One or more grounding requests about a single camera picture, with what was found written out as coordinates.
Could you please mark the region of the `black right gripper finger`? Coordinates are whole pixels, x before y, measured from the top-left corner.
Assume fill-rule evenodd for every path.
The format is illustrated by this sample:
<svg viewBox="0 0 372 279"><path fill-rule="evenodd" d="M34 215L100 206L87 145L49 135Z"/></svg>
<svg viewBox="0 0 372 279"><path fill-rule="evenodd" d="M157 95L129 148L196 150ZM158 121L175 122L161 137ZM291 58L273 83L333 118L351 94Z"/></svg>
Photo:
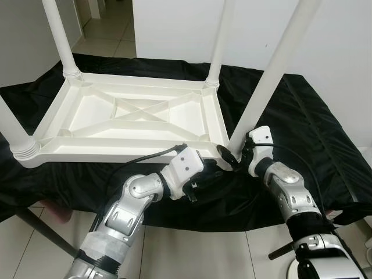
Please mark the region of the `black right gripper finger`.
<svg viewBox="0 0 372 279"><path fill-rule="evenodd" d="M225 160L225 162L231 167L231 170L236 170L237 167L239 167L239 161L225 146L216 145L216 150L220 155L220 159Z"/></svg>

